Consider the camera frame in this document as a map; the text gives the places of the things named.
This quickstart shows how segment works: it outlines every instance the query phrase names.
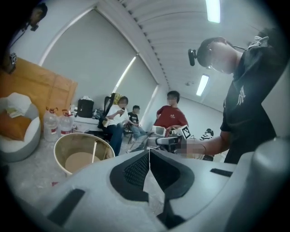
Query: water bottle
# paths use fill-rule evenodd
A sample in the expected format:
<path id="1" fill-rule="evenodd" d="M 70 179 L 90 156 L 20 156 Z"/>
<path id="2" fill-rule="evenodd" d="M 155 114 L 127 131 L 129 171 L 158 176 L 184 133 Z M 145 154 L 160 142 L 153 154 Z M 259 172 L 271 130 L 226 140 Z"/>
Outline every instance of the water bottle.
<path id="1" fill-rule="evenodd" d="M 55 142 L 58 140 L 58 117 L 55 112 L 58 109 L 48 109 L 43 116 L 43 135 L 44 139 L 48 142 Z"/>
<path id="2" fill-rule="evenodd" d="M 64 136 L 72 133 L 73 130 L 73 115 L 68 114 L 67 110 L 63 110 L 63 115 L 59 119 L 58 136 Z"/>

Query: wooden panel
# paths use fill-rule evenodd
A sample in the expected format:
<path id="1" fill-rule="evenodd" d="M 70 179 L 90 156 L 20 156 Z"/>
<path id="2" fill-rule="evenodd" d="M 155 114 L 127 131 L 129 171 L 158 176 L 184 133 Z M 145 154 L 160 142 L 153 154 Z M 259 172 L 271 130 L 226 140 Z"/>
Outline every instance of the wooden panel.
<path id="1" fill-rule="evenodd" d="M 59 116 L 63 109 L 68 110 L 76 88 L 76 82 L 21 58 L 12 74 L 0 70 L 0 97 L 13 92 L 29 96 L 39 110 L 41 122 L 46 107 L 57 107 Z"/>

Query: hand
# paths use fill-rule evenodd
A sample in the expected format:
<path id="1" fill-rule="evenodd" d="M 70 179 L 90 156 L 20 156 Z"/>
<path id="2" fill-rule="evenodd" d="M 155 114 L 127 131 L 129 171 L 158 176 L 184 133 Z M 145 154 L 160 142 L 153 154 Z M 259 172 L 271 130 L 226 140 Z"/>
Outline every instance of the hand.
<path id="1" fill-rule="evenodd" d="M 117 114 L 122 115 L 122 114 L 124 114 L 124 112 L 125 111 L 123 111 L 123 110 L 119 110 L 119 111 L 117 111 Z"/>

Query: beige bucket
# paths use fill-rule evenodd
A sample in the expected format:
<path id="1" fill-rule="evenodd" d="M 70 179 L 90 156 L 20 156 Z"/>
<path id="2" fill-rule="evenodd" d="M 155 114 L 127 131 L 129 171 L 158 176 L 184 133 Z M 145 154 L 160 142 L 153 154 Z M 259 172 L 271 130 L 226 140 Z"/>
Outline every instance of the beige bucket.
<path id="1" fill-rule="evenodd" d="M 104 140 L 93 135 L 72 133 L 61 137 L 54 145 L 54 157 L 57 164 L 68 175 L 91 164 L 95 142 L 97 142 L 97 146 L 94 163 L 115 157 L 113 149 Z M 66 167 L 69 161 L 71 164 L 74 163 L 73 169 Z"/>

